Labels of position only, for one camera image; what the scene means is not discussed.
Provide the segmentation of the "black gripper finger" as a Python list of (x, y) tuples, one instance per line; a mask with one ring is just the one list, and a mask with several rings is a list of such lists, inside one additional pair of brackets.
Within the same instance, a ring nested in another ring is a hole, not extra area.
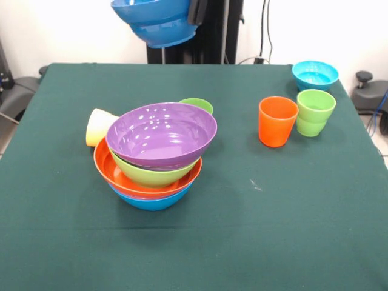
[(188, 23), (199, 26), (202, 24), (207, 8), (207, 0), (191, 0), (189, 6)]

